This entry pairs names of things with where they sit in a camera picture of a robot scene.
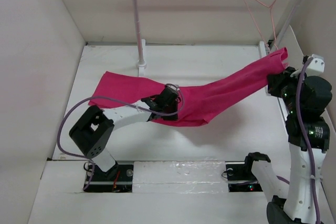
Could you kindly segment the pink trousers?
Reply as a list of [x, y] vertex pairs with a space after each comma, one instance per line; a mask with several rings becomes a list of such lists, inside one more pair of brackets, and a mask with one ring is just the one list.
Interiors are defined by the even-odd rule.
[[[284, 60], [288, 57], [287, 48], [283, 47], [229, 77], [203, 85], [181, 87], [184, 106], [178, 113], [177, 121], [156, 120], [156, 123], [193, 127], [208, 124], [214, 117], [264, 88], [270, 74], [280, 74], [285, 68]], [[108, 100], [117, 99], [135, 103], [141, 98], [159, 94], [164, 84], [143, 77], [131, 77], [112, 72], [105, 72], [100, 79], [89, 105], [97, 105], [103, 109], [117, 108], [121, 104]]]

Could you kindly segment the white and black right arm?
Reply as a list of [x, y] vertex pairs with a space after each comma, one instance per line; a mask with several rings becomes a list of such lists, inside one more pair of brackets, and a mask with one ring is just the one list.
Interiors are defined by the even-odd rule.
[[319, 76], [288, 67], [267, 77], [268, 93], [283, 99], [288, 111], [286, 131], [290, 150], [288, 192], [275, 174], [270, 158], [259, 152], [245, 158], [243, 173], [256, 178], [268, 201], [268, 223], [321, 223], [318, 186], [329, 149], [330, 128], [322, 114], [332, 99], [331, 84]]

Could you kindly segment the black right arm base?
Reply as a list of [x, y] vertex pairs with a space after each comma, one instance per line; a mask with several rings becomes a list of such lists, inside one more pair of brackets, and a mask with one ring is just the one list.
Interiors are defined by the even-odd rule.
[[261, 192], [262, 188], [256, 177], [245, 169], [244, 161], [225, 162], [222, 177], [228, 183], [230, 193]]

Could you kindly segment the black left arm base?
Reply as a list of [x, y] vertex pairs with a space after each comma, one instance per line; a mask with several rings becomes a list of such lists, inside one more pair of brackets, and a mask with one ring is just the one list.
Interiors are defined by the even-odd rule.
[[134, 164], [119, 164], [115, 174], [108, 178], [98, 166], [92, 174], [92, 165], [84, 164], [86, 171], [83, 190], [86, 193], [131, 193], [133, 186]]

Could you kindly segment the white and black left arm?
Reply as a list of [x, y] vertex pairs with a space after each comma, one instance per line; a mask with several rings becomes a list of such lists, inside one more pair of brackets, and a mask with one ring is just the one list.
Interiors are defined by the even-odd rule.
[[156, 119], [176, 121], [184, 106], [184, 97], [175, 85], [166, 84], [160, 94], [141, 98], [123, 106], [100, 109], [90, 106], [69, 131], [69, 136], [84, 157], [93, 162], [91, 173], [98, 171], [105, 180], [112, 180], [118, 173], [118, 162], [106, 150], [113, 131], [140, 122]]

